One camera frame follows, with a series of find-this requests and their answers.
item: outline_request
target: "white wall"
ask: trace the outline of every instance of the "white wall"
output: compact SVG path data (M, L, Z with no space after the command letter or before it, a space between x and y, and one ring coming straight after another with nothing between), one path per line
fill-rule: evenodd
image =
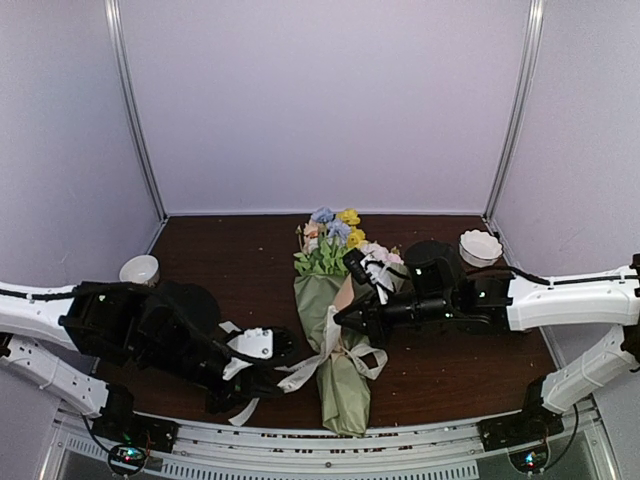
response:
M0 2L0 280L115 280L156 227L104 2ZM0 477L35 478L57 405L0 370Z
M122 21L170 213L480 213L528 0L130 0Z
M547 3L513 167L496 214L516 260L538 274L629 264L640 252L640 5ZM566 361L608 327L554 329ZM640 471L640 380L597 393L624 478Z

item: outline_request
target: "white ceramic bowl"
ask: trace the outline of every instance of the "white ceramic bowl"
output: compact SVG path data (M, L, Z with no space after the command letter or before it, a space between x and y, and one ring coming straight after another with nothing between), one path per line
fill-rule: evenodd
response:
M120 269L120 281L155 287L160 279L160 264L151 255L133 257Z
M487 232L466 231L460 236L460 256L474 267L489 267L502 256L502 245Z

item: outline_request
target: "metal corner frame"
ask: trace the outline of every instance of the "metal corner frame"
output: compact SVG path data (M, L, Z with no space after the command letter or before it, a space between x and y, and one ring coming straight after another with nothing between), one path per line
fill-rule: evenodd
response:
M538 60L538 51L540 49L540 39L542 38L544 6L545 0L531 0L516 95L513 101L513 108L511 110L511 117L509 119L509 126L502 147L502 153L500 155L500 163L498 164L498 170L493 181L493 186L491 187L489 201L487 202L484 212L484 219L487 222L492 222L495 215L498 201L504 190L509 167L513 160L518 135L522 127L522 119L524 118L525 106L531 90L533 74Z
M135 145L138 163L140 164L142 176L149 196L151 197L151 201L153 202L158 221L164 222L167 219L167 212L164 208L158 183L153 173L153 167L151 166L151 161L149 159L149 151L142 132L142 124L140 121L138 107L133 94L133 82L131 80L131 71L129 70L124 33L122 31L122 21L120 19L120 1L105 0L105 10L107 14L109 34L113 44L113 51L118 65L120 86L122 87L122 93L124 96L127 120L131 131L131 137Z

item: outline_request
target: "wooden table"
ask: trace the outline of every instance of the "wooden table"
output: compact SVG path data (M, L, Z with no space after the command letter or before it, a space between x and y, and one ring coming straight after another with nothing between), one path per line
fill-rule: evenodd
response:
M223 318L245 327L282 325L305 345L293 296L294 231L307 215L171 218L154 249L165 280L209 289ZM468 229L484 229L471 216L364 216L369 239L404 251L436 239L456 244ZM386 349L389 363L370 382L371 426L414 425L521 408L526 386L554 369L538 330L503 336L397 329ZM188 420L222 422L204 411L204 391L153 369L100 365L98 376L126 385L139 411ZM278 400L262 401L249 426L320 428L315 381Z

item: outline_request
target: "black cable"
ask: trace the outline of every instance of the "black cable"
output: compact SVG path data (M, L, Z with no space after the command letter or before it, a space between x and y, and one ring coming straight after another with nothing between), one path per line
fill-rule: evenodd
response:
M111 455L111 450L109 450L107 447L105 447L102 442L100 442L100 440L98 440L98 437L96 437L93 432L91 431L91 426L89 425L89 420L87 420L87 417L85 417L84 415L81 415L82 417L82 421L84 422L84 426L87 427L87 432L89 432L89 435L91 436L91 439L96 443L96 445L98 445L100 447L100 449L104 452L106 452L108 455Z
M564 447L564 450L562 451L562 453L558 455L553 462L551 462L549 465L544 467L543 472L547 472L548 470L555 467L558 464L558 462L562 460L562 457L564 457L567 454L567 452L569 451L569 448L573 444L573 441L576 439L576 435L578 434L578 426L580 424L580 413L578 413L578 406L575 403L573 404L573 411L576 414L576 419L575 419L575 424L573 425L573 432L571 433L571 437L569 438L569 443L567 443L567 446Z
M551 282L546 278L538 277L537 275L525 272L524 270L520 270L519 268L511 267L511 266L492 265L490 267L477 268L475 270L471 270L467 272L467 275L471 276L471 275L476 275L478 273L491 272L491 271L511 272L511 273L515 273L519 277L529 280L530 282L537 283L538 285L545 285L547 287L552 286ZM575 285L579 283L604 282L604 281L613 282L613 281L622 280L622 279L623 279L622 276L611 276L611 275L606 277L576 278L572 280L560 280L558 282L553 282L553 286ZM640 279L638 275L629 275L624 277L624 280L638 280L638 279Z
M100 440L98 440L98 437L96 437L91 431L91 427L89 426L89 421L87 420L87 417L85 417L84 415L81 415L81 417L82 417L82 421L84 422L84 426L87 429L87 432L89 432L89 436L91 437L91 439L95 442L96 445L98 445L98 447L100 447L102 451L106 452L107 465L109 467L109 470L111 470L111 473L114 473L121 477L124 477L125 475L128 477L133 477L134 475L137 475L142 471L144 466L147 464L148 455L146 452L144 452L141 448L134 447L132 445L126 445L126 444L114 445L111 449L108 449L102 444L102 442L100 442ZM137 452L138 455L140 455L141 458L136 459L135 463L133 462L126 463L126 461L122 462L122 458L118 454L118 451L121 448L134 450ZM134 468L129 469L129 468L121 467L115 464L114 461L124 463L125 465L130 465Z
M180 320L185 325L191 327L191 332L202 342L211 343L211 345L216 348L220 353L222 353L227 359L232 357L237 358L238 360L243 360L247 363L261 366L261 367L280 367L283 366L288 361L288 357L280 358L280 357L271 357L269 359L252 357L250 355L245 355L244 353L238 352L233 348L229 347L225 343L216 340L215 338L210 338L198 330L198 328L193 325L193 323L186 317L184 317L179 308L175 305L173 300L169 298L167 295L162 292L147 287L146 285L140 285L137 283L112 283L106 285L91 285L91 286L78 286L69 292L64 293L34 293L28 294L25 292L16 292L12 290L0 289L0 295L4 295L6 297L13 298L23 298L26 300L33 300L38 302L51 302L55 300L68 300L78 297L86 297L90 295L104 295L112 292L121 292L121 291L129 291L133 293L138 293L142 295L149 295L153 297L157 297L166 303L174 312L178 320Z

